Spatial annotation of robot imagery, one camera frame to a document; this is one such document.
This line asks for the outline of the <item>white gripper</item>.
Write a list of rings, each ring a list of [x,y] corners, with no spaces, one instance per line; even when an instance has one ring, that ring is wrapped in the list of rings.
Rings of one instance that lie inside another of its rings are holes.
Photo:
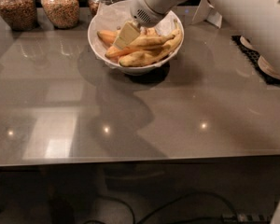
[[[124,49],[140,36],[140,26],[153,27],[157,25],[169,11],[188,0],[132,0],[130,13],[134,21],[126,21],[113,45]]]

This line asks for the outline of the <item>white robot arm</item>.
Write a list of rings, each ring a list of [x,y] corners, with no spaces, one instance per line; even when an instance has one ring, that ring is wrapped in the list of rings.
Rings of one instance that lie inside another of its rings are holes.
[[[139,36],[139,28],[157,25],[172,7],[187,0],[132,0],[130,17],[115,40],[119,49]],[[280,0],[207,0],[280,75]]]

